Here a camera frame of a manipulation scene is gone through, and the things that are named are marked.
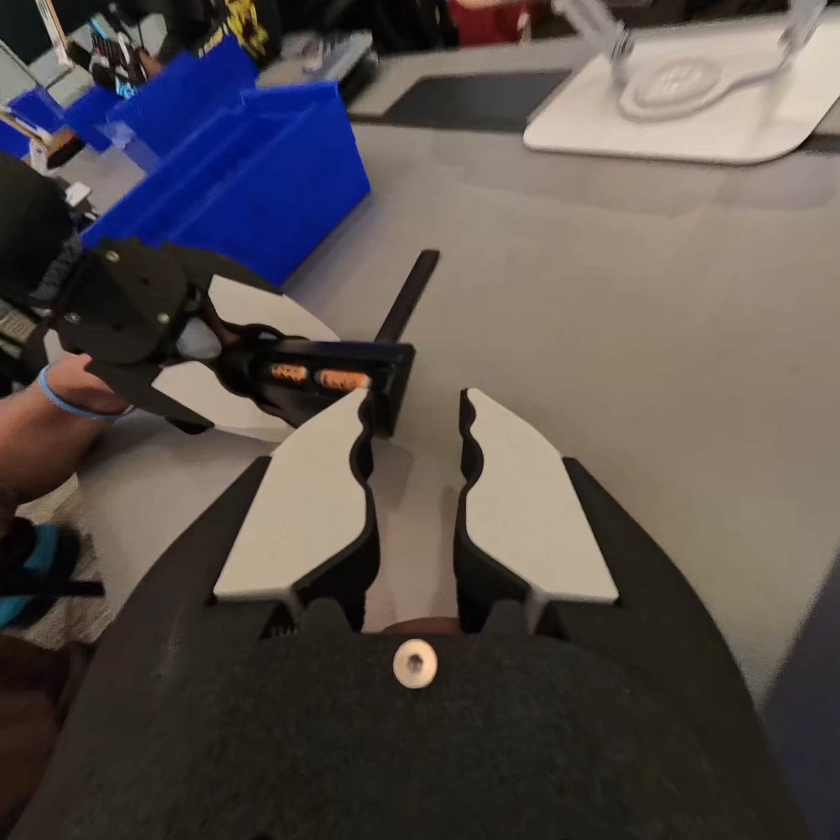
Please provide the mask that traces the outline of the black button keypad device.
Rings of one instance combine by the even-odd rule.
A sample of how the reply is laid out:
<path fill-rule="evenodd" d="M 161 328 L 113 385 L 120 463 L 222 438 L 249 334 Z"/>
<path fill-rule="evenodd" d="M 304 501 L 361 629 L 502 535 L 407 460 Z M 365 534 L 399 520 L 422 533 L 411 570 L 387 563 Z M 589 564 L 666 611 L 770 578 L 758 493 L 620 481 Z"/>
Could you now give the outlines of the black button keypad device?
<path fill-rule="evenodd" d="M 131 99 L 149 79 L 149 75 L 131 37 L 121 29 L 109 36 L 99 17 L 88 20 L 91 51 L 88 73 L 93 82 L 122 100 Z"/>

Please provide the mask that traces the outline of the person's left forearm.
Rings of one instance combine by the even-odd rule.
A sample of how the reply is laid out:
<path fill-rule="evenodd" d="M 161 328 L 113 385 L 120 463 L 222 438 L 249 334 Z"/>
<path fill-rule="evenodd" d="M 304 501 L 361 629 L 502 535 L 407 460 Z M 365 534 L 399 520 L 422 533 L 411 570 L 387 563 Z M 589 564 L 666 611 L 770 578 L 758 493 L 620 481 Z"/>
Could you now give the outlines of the person's left forearm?
<path fill-rule="evenodd" d="M 113 422 L 60 411 L 37 384 L 1 401 L 1 481 L 16 503 L 39 499 L 63 485 Z"/>

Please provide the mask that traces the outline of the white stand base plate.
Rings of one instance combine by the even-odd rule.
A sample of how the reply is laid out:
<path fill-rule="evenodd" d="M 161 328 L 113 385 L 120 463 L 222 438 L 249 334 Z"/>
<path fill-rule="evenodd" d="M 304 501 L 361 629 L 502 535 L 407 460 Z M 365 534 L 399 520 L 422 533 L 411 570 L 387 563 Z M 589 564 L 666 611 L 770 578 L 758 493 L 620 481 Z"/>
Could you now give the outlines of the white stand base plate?
<path fill-rule="evenodd" d="M 604 2 L 553 2 L 595 55 L 529 122 L 531 151 L 756 165 L 838 102 L 838 13 L 789 2 L 777 25 L 641 37 Z"/>

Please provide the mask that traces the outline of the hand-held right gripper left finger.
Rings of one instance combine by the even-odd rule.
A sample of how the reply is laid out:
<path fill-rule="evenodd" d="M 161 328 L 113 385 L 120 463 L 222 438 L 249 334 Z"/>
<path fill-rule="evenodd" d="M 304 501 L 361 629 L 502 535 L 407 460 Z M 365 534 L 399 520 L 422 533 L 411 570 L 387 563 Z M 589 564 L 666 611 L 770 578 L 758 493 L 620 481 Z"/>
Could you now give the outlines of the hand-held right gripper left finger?
<path fill-rule="evenodd" d="M 372 409 L 371 391 L 357 388 L 274 450 L 213 588 L 216 601 L 280 603 L 297 620 L 312 602 L 331 599 L 362 630 L 381 566 Z"/>

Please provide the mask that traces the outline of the silver laptop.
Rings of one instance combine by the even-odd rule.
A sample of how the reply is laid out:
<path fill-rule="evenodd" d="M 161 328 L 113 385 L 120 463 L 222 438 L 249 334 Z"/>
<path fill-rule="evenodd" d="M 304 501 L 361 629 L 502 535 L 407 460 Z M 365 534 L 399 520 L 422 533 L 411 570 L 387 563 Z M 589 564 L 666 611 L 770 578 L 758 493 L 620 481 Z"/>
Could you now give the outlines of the silver laptop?
<path fill-rule="evenodd" d="M 334 31 L 322 35 L 301 30 L 284 35 L 280 55 L 263 69 L 257 88 L 304 85 L 317 81 L 342 83 L 365 62 L 377 63 L 369 30 Z"/>

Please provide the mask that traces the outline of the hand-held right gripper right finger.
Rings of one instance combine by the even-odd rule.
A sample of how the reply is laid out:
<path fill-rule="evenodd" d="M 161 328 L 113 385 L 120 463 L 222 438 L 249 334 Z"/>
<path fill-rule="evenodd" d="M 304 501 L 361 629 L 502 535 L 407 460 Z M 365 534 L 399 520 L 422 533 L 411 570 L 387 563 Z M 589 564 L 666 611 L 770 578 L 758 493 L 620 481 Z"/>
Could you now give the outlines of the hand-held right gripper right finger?
<path fill-rule="evenodd" d="M 617 606 L 620 595 L 559 449 L 476 387 L 458 403 L 453 565 L 463 632 L 513 602 L 536 630 L 549 606 Z"/>

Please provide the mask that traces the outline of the red object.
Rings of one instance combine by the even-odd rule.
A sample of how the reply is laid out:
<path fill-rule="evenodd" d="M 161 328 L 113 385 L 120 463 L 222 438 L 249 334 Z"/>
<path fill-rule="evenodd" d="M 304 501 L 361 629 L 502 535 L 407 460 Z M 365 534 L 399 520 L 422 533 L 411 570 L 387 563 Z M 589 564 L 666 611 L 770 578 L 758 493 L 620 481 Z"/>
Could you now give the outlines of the red object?
<path fill-rule="evenodd" d="M 550 9 L 548 1 L 447 1 L 461 48 L 529 41 Z"/>

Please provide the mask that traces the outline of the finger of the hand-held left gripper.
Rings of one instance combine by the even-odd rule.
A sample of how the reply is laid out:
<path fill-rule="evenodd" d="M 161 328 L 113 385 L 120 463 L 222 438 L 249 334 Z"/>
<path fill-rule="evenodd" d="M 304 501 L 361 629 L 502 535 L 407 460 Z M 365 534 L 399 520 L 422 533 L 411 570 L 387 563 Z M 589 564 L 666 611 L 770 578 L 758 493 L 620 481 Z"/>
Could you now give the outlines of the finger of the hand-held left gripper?
<path fill-rule="evenodd" d="M 292 429 L 306 424 L 304 417 L 289 423 L 268 413 L 251 398 L 231 392 L 207 365 L 186 361 L 164 367 L 153 389 L 210 422 L 220 432 L 280 444 Z"/>
<path fill-rule="evenodd" d="M 213 275 L 197 286 L 186 316 L 189 349 L 251 349 L 286 338 L 339 336 L 288 296 Z"/>

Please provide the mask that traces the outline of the black battery cover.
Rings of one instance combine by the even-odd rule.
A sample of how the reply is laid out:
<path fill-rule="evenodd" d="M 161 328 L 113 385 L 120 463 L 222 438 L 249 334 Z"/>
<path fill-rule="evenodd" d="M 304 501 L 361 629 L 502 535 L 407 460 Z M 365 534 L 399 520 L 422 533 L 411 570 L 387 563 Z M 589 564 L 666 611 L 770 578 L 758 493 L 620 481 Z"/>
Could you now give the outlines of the black battery cover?
<path fill-rule="evenodd" d="M 416 258 L 379 331 L 376 343 L 399 343 L 414 315 L 440 259 L 440 251 L 426 248 Z"/>

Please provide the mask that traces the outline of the blue wristband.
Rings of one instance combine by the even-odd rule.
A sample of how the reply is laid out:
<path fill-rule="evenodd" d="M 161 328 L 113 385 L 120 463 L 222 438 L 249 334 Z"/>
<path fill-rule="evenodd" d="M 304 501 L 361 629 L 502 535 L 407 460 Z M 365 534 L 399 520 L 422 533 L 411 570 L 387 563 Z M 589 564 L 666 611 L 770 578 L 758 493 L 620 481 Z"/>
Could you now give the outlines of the blue wristband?
<path fill-rule="evenodd" d="M 81 417 L 91 420 L 93 422 L 105 423 L 115 422 L 121 418 L 127 417 L 136 410 L 134 405 L 128 405 L 120 413 L 94 413 L 88 411 L 87 409 L 68 403 L 62 397 L 56 394 L 56 392 L 51 388 L 49 384 L 49 371 L 53 366 L 53 364 L 45 365 L 38 373 L 35 382 L 37 383 L 37 386 L 43 394 L 43 396 L 45 397 L 45 399 L 53 406 L 58 408 L 60 411 L 72 415 L 74 417 Z"/>

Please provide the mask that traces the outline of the grey desk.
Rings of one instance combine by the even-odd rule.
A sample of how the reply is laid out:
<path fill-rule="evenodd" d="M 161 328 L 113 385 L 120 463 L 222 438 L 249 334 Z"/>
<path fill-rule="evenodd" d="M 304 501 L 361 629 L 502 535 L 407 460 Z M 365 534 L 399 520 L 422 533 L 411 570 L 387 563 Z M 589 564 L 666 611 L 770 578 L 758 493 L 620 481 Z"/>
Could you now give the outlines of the grey desk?
<path fill-rule="evenodd" d="M 608 489 L 700 595 L 762 710 L 838 555 L 838 154 L 744 169 L 353 126 L 372 194 L 286 284 L 374 336 L 423 249 L 417 357 L 374 442 L 364 629 L 455 614 L 459 393 Z"/>

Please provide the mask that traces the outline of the person's left hand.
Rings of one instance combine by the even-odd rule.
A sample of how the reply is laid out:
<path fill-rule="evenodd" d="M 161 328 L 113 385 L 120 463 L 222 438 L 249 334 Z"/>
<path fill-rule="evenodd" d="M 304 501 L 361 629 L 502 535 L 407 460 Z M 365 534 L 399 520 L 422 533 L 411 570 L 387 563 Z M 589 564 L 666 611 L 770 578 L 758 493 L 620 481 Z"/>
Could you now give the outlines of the person's left hand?
<path fill-rule="evenodd" d="M 85 353 L 65 353 L 49 371 L 51 388 L 68 403 L 94 413 L 120 413 L 130 405 L 103 380 L 90 373 L 91 357 Z"/>

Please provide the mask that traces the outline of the black remote control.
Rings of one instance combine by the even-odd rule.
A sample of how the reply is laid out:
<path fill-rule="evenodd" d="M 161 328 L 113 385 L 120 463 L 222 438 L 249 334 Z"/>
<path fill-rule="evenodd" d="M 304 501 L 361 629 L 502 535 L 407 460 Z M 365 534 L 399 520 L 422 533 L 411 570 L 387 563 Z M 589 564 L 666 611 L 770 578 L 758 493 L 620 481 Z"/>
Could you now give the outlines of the black remote control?
<path fill-rule="evenodd" d="M 389 438 L 395 431 L 414 358 L 415 349 L 409 343 L 286 338 L 251 349 L 223 349 L 210 367 L 231 392 L 251 398 L 264 411 L 289 423 L 312 419 L 350 394 L 322 389 L 314 380 L 316 371 L 362 371 L 372 379 L 369 388 L 360 389 L 371 399 L 374 434 Z M 295 387 L 273 381 L 268 368 L 277 362 L 305 365 L 311 382 Z"/>

